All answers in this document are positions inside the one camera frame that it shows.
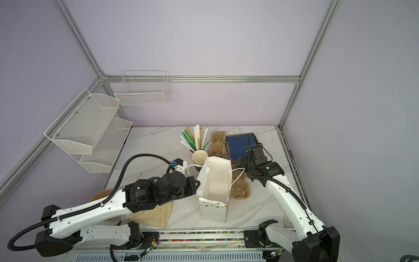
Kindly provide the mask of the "single brown pulp cup carrier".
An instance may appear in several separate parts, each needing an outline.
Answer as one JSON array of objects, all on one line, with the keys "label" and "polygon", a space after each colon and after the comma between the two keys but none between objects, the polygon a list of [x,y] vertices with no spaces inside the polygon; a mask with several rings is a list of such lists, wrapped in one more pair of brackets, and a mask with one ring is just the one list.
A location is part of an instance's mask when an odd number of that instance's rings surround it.
[{"label": "single brown pulp cup carrier", "polygon": [[243,200],[251,195],[249,184],[246,181],[247,173],[243,169],[235,169],[232,171],[232,185],[230,196],[234,199]]}]

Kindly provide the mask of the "white paper gift bag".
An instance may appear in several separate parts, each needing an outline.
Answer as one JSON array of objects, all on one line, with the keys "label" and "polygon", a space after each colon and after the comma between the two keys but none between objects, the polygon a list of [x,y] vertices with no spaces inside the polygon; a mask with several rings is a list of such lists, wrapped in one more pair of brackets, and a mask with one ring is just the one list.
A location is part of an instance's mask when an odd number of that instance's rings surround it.
[{"label": "white paper gift bag", "polygon": [[226,222],[233,170],[230,160],[207,157],[197,176],[201,185],[196,191],[203,220]]}]

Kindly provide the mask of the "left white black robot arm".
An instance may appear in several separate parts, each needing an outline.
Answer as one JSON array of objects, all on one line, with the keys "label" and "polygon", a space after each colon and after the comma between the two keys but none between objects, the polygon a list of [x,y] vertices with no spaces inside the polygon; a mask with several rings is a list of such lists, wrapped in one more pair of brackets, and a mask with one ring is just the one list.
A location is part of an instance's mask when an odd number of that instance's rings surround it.
[{"label": "left white black robot arm", "polygon": [[[129,164],[141,157],[162,160],[168,165],[167,172],[161,178],[139,179],[120,189]],[[41,221],[18,232],[9,240],[7,248],[14,252],[35,249],[43,257],[65,254],[82,242],[81,231],[88,226],[112,217],[152,210],[157,206],[195,195],[200,181],[193,176],[186,177],[175,167],[173,163],[158,155],[134,155],[124,164],[109,196],[97,200],[94,204],[66,210],[56,205],[45,207]]]}]

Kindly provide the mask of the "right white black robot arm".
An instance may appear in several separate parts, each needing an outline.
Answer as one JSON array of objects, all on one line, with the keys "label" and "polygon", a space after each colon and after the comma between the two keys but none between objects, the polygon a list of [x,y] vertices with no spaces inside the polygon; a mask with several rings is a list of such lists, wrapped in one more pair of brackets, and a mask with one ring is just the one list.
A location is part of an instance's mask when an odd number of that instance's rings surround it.
[{"label": "right white black robot arm", "polygon": [[339,256],[340,234],[327,227],[295,192],[284,170],[258,142],[254,133],[247,139],[246,157],[238,165],[251,181],[259,181],[277,200],[288,216],[292,228],[283,228],[277,220],[259,224],[257,236],[245,232],[246,243],[258,247],[279,246],[290,252],[296,262],[336,262]]}]

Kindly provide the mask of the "stack of paper cups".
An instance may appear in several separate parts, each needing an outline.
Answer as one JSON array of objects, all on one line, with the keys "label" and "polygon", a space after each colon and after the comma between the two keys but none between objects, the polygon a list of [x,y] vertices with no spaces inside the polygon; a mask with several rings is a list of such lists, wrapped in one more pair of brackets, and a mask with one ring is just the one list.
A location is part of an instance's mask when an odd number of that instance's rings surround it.
[{"label": "stack of paper cups", "polygon": [[204,165],[206,159],[208,157],[208,153],[205,150],[197,150],[192,154],[192,161],[194,164],[195,169],[199,172]]}]

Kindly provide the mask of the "bundle of wrapped straws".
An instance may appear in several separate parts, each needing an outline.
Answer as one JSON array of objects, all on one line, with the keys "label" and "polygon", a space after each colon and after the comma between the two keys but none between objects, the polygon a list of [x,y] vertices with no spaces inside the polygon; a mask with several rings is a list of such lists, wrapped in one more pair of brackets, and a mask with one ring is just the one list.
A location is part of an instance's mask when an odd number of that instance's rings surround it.
[{"label": "bundle of wrapped straws", "polygon": [[208,128],[203,128],[199,124],[186,127],[180,135],[180,143],[190,152],[209,149],[211,140]]}]

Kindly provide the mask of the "brown bowl with greens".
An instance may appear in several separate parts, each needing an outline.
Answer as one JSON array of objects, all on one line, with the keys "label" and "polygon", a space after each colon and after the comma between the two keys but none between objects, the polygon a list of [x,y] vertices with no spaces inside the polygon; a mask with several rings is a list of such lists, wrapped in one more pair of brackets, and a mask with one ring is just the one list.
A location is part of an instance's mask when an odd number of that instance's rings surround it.
[{"label": "brown bowl with greens", "polygon": [[98,192],[97,194],[95,194],[90,200],[90,202],[96,201],[101,198],[107,198],[111,193],[112,193],[112,190],[102,190]]}]

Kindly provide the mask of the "lower white mesh shelf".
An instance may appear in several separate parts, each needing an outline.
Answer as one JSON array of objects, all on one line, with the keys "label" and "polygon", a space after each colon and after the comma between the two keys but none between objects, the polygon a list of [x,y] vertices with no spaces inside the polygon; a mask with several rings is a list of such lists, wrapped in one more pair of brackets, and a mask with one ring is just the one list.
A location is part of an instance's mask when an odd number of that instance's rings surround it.
[{"label": "lower white mesh shelf", "polygon": [[114,117],[93,152],[77,162],[90,173],[110,173],[131,128],[132,122]]}]

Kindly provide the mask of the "white mesh shelf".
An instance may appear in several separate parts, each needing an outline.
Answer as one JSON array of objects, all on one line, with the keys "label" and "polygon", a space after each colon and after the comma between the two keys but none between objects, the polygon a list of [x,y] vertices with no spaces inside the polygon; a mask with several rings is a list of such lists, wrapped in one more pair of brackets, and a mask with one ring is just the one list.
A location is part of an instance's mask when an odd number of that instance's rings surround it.
[{"label": "white mesh shelf", "polygon": [[119,107],[119,99],[85,88],[44,136],[69,155],[90,155]]},{"label": "white mesh shelf", "polygon": [[131,128],[132,122],[114,117],[93,152],[77,162],[90,173],[110,173]]}]

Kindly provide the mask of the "upper white mesh shelf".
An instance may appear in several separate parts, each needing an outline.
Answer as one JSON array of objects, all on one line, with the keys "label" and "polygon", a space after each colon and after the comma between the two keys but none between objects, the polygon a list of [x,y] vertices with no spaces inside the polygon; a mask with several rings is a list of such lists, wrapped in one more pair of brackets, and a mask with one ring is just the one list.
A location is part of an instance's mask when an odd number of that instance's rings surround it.
[{"label": "upper white mesh shelf", "polygon": [[90,155],[119,107],[119,99],[85,88],[44,136],[69,155]]}]

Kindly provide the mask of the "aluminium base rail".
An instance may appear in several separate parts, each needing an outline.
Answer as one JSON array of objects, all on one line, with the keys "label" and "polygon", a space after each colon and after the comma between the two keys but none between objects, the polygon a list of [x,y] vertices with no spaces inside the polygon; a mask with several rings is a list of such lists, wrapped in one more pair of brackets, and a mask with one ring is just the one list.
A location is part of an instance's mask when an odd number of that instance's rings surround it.
[{"label": "aluminium base rail", "polygon": [[155,241],[161,247],[236,246],[245,248],[283,248],[293,254],[301,251],[335,256],[339,250],[340,234],[335,227],[321,226],[299,235],[271,219],[256,228],[245,229],[174,229],[143,230],[136,223],[123,226],[90,226],[82,230],[83,240],[76,248],[104,248],[113,245],[117,250],[144,250]]}]

